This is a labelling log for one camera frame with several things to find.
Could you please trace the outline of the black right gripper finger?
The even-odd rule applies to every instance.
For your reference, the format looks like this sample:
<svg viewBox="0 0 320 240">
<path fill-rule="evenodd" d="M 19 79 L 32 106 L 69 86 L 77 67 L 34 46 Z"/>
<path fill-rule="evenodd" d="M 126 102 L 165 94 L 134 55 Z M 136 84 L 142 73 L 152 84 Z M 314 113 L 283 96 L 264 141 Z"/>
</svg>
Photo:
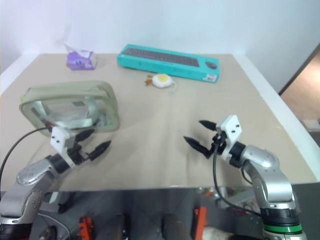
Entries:
<svg viewBox="0 0 320 240">
<path fill-rule="evenodd" d="M 208 149 L 202 146 L 197 140 L 191 137 L 184 136 L 185 141 L 196 151 L 206 155 L 208 153 Z"/>
<path fill-rule="evenodd" d="M 211 131 L 216 131 L 216 123 L 215 122 L 211 122 L 209 120 L 199 120 L 199 123 Z"/>
</svg>

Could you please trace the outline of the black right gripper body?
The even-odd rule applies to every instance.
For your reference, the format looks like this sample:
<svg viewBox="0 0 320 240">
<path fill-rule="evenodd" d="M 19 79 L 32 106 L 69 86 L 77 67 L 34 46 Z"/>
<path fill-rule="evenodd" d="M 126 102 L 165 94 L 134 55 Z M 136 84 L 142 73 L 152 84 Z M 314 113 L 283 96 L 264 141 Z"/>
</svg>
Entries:
<svg viewBox="0 0 320 240">
<path fill-rule="evenodd" d="M 217 133 L 212 138 L 211 148 L 208 150 L 205 157 L 209 159 L 211 156 L 220 155 L 226 148 L 226 139 L 227 135 L 224 131 L 222 133 Z"/>
</svg>

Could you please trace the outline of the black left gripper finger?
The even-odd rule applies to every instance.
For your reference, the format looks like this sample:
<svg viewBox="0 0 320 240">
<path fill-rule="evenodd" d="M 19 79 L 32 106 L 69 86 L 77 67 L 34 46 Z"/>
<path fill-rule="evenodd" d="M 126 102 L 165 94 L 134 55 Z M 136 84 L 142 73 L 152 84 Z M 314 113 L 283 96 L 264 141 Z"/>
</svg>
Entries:
<svg viewBox="0 0 320 240">
<path fill-rule="evenodd" d="M 109 148 L 111 142 L 111 140 L 108 140 L 99 144 L 91 153 L 88 154 L 88 159 L 90 161 L 94 161 L 95 159 L 97 159 Z"/>
<path fill-rule="evenodd" d="M 95 132 L 94 129 L 87 129 L 87 130 L 81 131 L 75 136 L 75 141 L 82 142 L 87 138 L 89 138 L 94 132 Z"/>
</svg>

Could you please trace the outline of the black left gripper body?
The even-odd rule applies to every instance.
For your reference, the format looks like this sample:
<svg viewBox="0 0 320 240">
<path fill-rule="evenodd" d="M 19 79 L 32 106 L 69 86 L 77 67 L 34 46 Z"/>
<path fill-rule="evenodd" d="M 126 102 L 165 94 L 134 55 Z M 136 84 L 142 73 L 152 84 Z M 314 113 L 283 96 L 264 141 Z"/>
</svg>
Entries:
<svg viewBox="0 0 320 240">
<path fill-rule="evenodd" d="M 89 154 L 82 150 L 82 146 L 80 145 L 85 138 L 76 137 L 73 148 L 69 148 L 67 150 L 67 155 L 73 161 L 74 164 L 80 165 L 81 163 L 87 161 L 89 159 Z"/>
</svg>

